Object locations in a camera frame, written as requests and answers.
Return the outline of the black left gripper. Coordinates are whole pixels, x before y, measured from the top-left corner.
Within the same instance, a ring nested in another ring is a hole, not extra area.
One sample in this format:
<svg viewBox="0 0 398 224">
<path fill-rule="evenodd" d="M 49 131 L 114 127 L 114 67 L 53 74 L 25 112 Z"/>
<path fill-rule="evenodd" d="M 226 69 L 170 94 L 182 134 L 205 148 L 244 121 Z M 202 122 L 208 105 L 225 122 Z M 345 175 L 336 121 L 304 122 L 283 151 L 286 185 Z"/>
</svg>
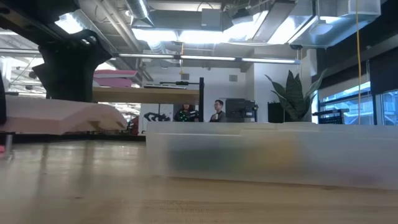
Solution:
<svg viewBox="0 0 398 224">
<path fill-rule="evenodd" d="M 96 32 L 85 29 L 69 34 L 66 39 L 39 46 L 39 52 L 48 65 L 38 65 L 33 71 L 52 99 L 93 101 L 93 67 L 49 65 L 88 62 L 97 67 L 112 58 L 112 53 L 102 41 Z"/>
</svg>

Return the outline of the translucent plastic box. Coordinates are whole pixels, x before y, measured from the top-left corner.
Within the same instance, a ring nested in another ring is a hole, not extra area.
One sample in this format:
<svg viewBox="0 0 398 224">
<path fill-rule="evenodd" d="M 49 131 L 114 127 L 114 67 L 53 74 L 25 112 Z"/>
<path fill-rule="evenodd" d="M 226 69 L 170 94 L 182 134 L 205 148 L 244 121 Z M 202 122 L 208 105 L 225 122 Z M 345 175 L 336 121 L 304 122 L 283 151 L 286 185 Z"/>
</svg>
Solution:
<svg viewBox="0 0 398 224">
<path fill-rule="evenodd" d="M 232 172 L 172 170 L 169 151 L 241 147 Z M 153 175 L 398 190 L 398 127 L 345 124 L 151 122 Z"/>
</svg>

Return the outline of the thick pink foam board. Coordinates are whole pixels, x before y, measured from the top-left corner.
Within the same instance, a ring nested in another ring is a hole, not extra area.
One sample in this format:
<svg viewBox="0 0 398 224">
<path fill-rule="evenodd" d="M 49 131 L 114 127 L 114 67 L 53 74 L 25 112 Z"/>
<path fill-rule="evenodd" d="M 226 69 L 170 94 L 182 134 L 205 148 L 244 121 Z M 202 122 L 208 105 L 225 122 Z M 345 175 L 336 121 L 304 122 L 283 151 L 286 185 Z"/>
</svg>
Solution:
<svg viewBox="0 0 398 224">
<path fill-rule="evenodd" d="M 94 78 L 93 81 L 99 86 L 112 88 L 130 88 L 133 82 L 127 78 Z"/>
</svg>

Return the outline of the thin pink foam board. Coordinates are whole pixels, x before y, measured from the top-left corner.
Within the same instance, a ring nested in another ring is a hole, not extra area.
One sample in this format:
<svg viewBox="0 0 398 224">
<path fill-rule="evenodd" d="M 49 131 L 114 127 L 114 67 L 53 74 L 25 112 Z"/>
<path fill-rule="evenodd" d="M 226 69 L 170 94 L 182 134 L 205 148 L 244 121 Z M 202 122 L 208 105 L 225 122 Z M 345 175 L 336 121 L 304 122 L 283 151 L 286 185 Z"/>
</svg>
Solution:
<svg viewBox="0 0 398 224">
<path fill-rule="evenodd" d="M 94 78 L 132 78 L 135 77 L 135 70 L 96 70 L 93 74 Z"/>
</svg>

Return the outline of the wooden background table top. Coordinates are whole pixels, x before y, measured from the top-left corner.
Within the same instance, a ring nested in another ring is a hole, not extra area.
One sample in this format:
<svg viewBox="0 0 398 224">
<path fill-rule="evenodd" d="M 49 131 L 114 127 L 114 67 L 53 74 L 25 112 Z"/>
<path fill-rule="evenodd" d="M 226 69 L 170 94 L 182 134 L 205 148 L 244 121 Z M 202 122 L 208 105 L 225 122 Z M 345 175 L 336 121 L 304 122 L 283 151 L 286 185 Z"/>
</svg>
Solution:
<svg viewBox="0 0 398 224">
<path fill-rule="evenodd" d="M 188 103 L 197 105 L 200 101 L 200 91 L 161 88 L 94 87 L 93 101 L 109 103 Z"/>
</svg>

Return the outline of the black horizontal bar device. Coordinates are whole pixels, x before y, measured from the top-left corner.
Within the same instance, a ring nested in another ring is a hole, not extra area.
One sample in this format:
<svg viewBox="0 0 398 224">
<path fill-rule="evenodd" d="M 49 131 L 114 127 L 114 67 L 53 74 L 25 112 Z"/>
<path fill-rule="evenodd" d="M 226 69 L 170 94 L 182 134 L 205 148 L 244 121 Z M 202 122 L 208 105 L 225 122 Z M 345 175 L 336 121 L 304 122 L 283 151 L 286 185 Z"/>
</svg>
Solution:
<svg viewBox="0 0 398 224">
<path fill-rule="evenodd" d="M 200 85 L 200 83 L 195 82 L 186 82 L 186 81 L 178 81 L 178 82 L 160 82 L 161 85 L 165 84 L 173 84 L 178 86 L 188 86 L 188 85 Z"/>
</svg>

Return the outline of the seated person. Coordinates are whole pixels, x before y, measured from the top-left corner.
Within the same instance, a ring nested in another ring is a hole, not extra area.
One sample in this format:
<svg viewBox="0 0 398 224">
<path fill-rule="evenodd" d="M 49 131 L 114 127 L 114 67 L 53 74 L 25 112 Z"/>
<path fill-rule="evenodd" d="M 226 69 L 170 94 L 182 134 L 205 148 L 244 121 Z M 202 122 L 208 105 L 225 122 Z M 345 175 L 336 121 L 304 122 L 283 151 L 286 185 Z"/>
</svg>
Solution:
<svg viewBox="0 0 398 224">
<path fill-rule="evenodd" d="M 183 104 L 175 113 L 174 121 L 176 122 L 199 122 L 199 113 L 193 105 Z"/>
</svg>

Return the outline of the standing person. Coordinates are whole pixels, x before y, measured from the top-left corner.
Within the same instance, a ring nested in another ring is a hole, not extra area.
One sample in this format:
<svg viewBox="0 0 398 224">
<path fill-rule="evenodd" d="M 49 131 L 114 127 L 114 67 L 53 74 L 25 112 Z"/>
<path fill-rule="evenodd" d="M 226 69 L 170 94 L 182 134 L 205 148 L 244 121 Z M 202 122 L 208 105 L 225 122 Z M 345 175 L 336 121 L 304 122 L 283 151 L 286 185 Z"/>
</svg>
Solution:
<svg viewBox="0 0 398 224">
<path fill-rule="evenodd" d="M 215 114 L 213 114 L 210 118 L 211 123 L 225 123 L 226 122 L 226 113 L 223 111 L 224 103 L 221 100 L 216 100 L 214 107 L 215 107 Z"/>
</svg>

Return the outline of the grey ceiling box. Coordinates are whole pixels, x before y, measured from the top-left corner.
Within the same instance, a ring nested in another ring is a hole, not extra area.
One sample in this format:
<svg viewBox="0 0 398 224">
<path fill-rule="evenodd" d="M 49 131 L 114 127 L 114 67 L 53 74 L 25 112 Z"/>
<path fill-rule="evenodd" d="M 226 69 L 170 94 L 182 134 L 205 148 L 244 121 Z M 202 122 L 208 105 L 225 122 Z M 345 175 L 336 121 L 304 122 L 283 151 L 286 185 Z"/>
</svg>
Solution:
<svg viewBox="0 0 398 224">
<path fill-rule="evenodd" d="M 221 11 L 219 9 L 202 9 L 201 26 L 218 29 L 221 26 Z"/>
</svg>

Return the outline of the black machine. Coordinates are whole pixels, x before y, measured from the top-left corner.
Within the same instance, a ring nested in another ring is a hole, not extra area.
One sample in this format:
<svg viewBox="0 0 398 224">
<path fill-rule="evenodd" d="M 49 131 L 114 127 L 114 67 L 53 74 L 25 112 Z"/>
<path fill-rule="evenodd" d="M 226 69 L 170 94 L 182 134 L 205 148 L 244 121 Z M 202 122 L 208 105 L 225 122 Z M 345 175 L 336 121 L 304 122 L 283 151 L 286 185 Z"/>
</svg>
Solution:
<svg viewBox="0 0 398 224">
<path fill-rule="evenodd" d="M 228 98 L 225 101 L 225 110 L 228 123 L 257 122 L 258 105 L 254 100 Z"/>
</svg>

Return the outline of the black cabinet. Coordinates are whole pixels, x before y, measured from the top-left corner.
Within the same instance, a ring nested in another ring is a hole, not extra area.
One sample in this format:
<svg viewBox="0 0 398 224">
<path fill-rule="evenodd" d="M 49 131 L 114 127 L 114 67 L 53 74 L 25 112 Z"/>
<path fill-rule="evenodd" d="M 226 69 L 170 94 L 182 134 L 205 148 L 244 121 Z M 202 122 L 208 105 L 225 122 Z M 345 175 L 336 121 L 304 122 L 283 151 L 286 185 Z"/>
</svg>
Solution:
<svg viewBox="0 0 398 224">
<path fill-rule="evenodd" d="M 284 122 L 284 109 L 280 103 L 268 103 L 268 122 L 269 123 L 283 123 Z"/>
</svg>

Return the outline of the black perforated crate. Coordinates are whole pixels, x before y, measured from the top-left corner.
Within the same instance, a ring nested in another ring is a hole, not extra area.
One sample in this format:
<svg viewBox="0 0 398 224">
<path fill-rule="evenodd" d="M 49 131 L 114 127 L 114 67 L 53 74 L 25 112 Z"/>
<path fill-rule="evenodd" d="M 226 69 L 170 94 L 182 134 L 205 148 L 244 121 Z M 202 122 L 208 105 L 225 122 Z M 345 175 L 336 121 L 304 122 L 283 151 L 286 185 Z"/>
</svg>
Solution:
<svg viewBox="0 0 398 224">
<path fill-rule="evenodd" d="M 347 112 L 349 109 L 326 110 L 312 115 L 318 117 L 319 124 L 344 124 L 344 113 Z"/>
</svg>

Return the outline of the grey metal post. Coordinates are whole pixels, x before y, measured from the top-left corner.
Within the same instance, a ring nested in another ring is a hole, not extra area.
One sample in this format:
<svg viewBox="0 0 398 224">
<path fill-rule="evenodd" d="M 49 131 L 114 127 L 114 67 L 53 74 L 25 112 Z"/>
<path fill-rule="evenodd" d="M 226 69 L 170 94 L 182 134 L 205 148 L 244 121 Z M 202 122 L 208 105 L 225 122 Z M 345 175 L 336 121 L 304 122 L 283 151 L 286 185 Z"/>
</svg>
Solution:
<svg viewBox="0 0 398 224">
<path fill-rule="evenodd" d="M 13 140 L 13 135 L 12 134 L 7 134 L 6 139 L 5 139 L 5 153 L 10 154 L 12 151 L 12 140 Z"/>
</svg>

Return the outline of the silver spiral duct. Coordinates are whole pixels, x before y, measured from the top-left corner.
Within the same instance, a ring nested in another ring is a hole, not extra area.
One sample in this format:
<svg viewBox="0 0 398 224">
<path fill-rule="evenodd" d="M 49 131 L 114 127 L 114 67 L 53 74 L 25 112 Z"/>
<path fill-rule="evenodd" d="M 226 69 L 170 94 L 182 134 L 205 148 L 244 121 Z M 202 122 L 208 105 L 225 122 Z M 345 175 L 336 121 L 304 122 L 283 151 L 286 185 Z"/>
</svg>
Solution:
<svg viewBox="0 0 398 224">
<path fill-rule="evenodd" d="M 142 21 L 145 24 L 154 27 L 150 18 L 150 8 L 146 0 L 125 0 L 126 6 L 131 14 L 131 24 Z"/>
</svg>

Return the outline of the black vertical frame post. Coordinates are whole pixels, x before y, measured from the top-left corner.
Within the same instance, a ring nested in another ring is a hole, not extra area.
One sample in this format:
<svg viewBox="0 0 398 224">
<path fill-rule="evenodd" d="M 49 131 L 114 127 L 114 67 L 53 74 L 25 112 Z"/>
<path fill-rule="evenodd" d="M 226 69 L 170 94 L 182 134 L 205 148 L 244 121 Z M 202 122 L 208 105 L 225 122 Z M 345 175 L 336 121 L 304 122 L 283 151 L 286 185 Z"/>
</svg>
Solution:
<svg viewBox="0 0 398 224">
<path fill-rule="evenodd" d="M 198 112 L 199 112 L 199 122 L 204 122 L 204 78 L 200 77 L 199 81 L 199 105 L 198 105 Z"/>
</svg>

